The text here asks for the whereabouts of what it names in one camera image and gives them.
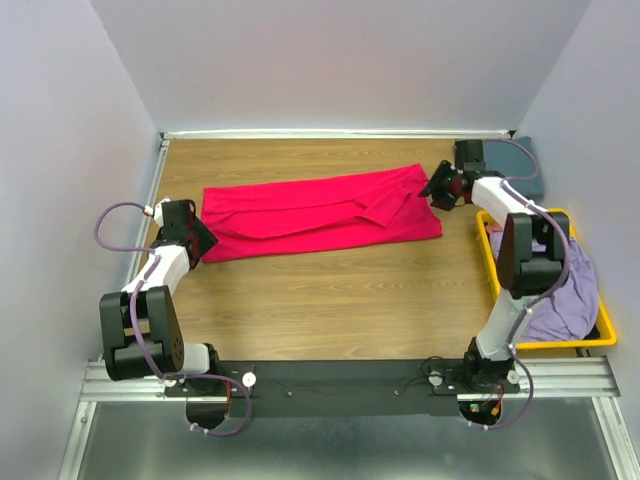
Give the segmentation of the red t shirt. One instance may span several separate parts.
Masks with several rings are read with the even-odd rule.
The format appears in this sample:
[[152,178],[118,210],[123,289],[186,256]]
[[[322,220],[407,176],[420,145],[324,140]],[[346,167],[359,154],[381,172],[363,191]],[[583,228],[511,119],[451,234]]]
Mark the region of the red t shirt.
[[218,243],[203,260],[313,253],[442,235],[420,197],[419,164],[325,179],[208,187],[201,219]]

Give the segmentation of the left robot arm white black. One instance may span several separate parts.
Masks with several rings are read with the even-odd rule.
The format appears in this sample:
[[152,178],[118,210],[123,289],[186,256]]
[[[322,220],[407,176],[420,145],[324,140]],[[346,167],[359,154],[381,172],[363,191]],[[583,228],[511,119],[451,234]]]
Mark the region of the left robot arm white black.
[[146,263],[121,290],[102,296],[99,314],[106,370],[114,381],[156,376],[187,376],[201,395],[214,393],[222,380],[214,348],[187,343],[173,295],[180,281],[217,243],[198,218],[166,220],[145,250]]

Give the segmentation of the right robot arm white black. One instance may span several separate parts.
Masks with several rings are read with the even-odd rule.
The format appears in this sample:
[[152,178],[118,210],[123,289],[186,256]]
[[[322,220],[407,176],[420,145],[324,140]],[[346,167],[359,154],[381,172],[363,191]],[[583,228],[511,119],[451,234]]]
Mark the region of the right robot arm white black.
[[433,367],[453,382],[456,393],[484,393],[507,380],[525,327],[538,304],[568,277],[569,226],[526,199],[494,173],[463,171],[443,160],[420,192],[435,208],[450,211],[458,200],[484,209],[502,229],[496,263],[500,293],[484,328],[460,360],[436,360]]

